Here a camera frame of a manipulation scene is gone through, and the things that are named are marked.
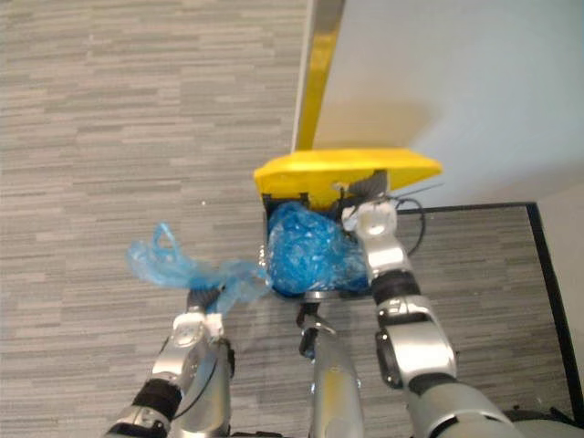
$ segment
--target metal joint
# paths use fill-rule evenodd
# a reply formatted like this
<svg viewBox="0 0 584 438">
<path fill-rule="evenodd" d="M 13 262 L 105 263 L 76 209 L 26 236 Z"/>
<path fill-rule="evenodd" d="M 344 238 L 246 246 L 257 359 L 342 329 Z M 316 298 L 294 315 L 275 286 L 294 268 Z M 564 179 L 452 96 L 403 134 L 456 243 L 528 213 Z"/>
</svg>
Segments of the metal joint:
<svg viewBox="0 0 584 438">
<path fill-rule="evenodd" d="M 391 298 L 377 309 L 381 323 L 378 359 L 388 384 L 402 388 L 414 377 L 434 372 L 456 377 L 453 348 L 428 298 Z"/>
<path fill-rule="evenodd" d="M 198 364 L 209 349 L 204 318 L 201 312 L 187 312 L 176 317 L 172 334 L 152 367 L 152 378 L 171 382 L 182 395 L 191 386 Z"/>
<path fill-rule="evenodd" d="M 171 424 L 164 415 L 144 406 L 128 406 L 120 413 L 116 421 L 118 423 L 134 424 L 146 429 L 152 429 L 156 423 L 160 423 L 166 432 L 171 430 Z"/>
<path fill-rule="evenodd" d="M 421 396 L 407 392 L 407 401 L 415 436 L 434 436 L 437 428 L 452 419 L 459 424 L 470 424 L 473 436 L 517 436 L 509 419 L 482 392 L 459 382 L 435 386 Z M 481 424 L 497 422 L 505 434 L 479 433 Z"/>
<path fill-rule="evenodd" d="M 331 335 L 336 335 L 337 331 L 319 315 L 305 315 L 302 322 L 302 333 L 308 329 L 326 330 Z"/>
<path fill-rule="evenodd" d="M 342 223 L 345 230 L 355 232 L 359 239 L 370 282 L 384 272 L 412 270 L 407 252 L 395 237 L 397 212 L 388 199 L 344 209 Z"/>
</svg>

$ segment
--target light blue plastic bag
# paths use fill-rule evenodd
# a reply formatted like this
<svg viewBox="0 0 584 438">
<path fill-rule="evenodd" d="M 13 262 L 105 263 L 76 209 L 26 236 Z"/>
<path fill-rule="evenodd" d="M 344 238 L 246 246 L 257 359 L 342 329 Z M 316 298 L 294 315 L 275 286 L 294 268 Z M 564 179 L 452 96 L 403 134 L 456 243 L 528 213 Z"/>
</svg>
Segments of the light blue plastic bag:
<svg viewBox="0 0 584 438">
<path fill-rule="evenodd" d="M 160 245 L 163 235 L 169 240 L 170 248 Z M 265 269 L 257 264 L 234 260 L 213 268 L 205 262 L 192 260 L 183 253 L 170 226 L 165 223 L 156 225 L 149 244 L 133 242 L 126 259 L 137 278 L 158 286 L 203 291 L 223 288 L 207 312 L 226 315 L 237 301 L 254 301 L 271 290 L 271 280 Z"/>
<path fill-rule="evenodd" d="M 277 207 L 268 228 L 275 291 L 294 296 L 310 290 L 367 290 L 363 254 L 339 224 L 292 202 Z"/>
</svg>

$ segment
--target blue plastic bag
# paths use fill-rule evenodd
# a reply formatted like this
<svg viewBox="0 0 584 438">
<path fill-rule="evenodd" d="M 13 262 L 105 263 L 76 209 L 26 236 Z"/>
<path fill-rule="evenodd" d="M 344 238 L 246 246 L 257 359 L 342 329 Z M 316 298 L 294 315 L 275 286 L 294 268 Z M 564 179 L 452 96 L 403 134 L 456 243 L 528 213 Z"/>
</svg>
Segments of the blue plastic bag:
<svg viewBox="0 0 584 438">
<path fill-rule="evenodd" d="M 284 203 L 272 213 L 268 230 L 268 273 L 277 292 L 294 296 L 367 287 L 359 245 L 334 221 L 300 203 Z"/>
<path fill-rule="evenodd" d="M 165 236 L 170 248 L 162 247 Z M 154 228 L 152 241 L 133 242 L 126 253 L 133 274 L 142 280 L 162 287 L 210 290 L 224 288 L 219 298 L 207 309 L 226 315 L 237 301 L 250 302 L 271 290 L 271 281 L 265 269 L 243 260 L 228 261 L 219 268 L 192 260 L 185 255 L 172 234 L 171 228 L 161 223 Z"/>
</svg>

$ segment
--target wall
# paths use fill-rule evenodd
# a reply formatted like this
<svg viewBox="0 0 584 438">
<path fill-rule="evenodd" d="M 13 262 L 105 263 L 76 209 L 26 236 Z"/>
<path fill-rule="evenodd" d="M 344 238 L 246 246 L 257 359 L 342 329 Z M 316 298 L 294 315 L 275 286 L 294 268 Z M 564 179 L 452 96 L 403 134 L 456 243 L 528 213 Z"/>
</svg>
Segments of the wall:
<svg viewBox="0 0 584 438">
<path fill-rule="evenodd" d="M 427 206 L 584 182 L 581 0 L 347 0 L 318 126 L 440 160 Z"/>
<path fill-rule="evenodd" d="M 584 388 L 584 184 L 537 202 Z"/>
</svg>

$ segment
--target gray carpet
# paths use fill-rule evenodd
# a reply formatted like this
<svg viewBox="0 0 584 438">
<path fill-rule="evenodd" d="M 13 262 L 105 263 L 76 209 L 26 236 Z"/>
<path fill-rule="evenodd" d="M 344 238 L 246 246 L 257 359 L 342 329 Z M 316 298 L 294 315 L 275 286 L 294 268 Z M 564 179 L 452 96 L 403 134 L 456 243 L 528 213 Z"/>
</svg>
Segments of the gray carpet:
<svg viewBox="0 0 584 438">
<path fill-rule="evenodd" d="M 193 256 L 256 257 L 251 171 L 289 148 L 305 4 L 2 7 L 0 434 L 99 436 L 184 304 L 130 276 L 129 242 L 164 220 Z M 415 218 L 402 222 L 412 239 Z M 433 214 L 413 263 L 464 381 L 503 408 L 569 412 L 523 208 Z M 410 436 L 400 394 L 381 385 L 372 303 L 324 310 L 362 378 L 368 436 Z M 306 436 L 295 313 L 268 297 L 227 321 L 236 430 Z"/>
</svg>

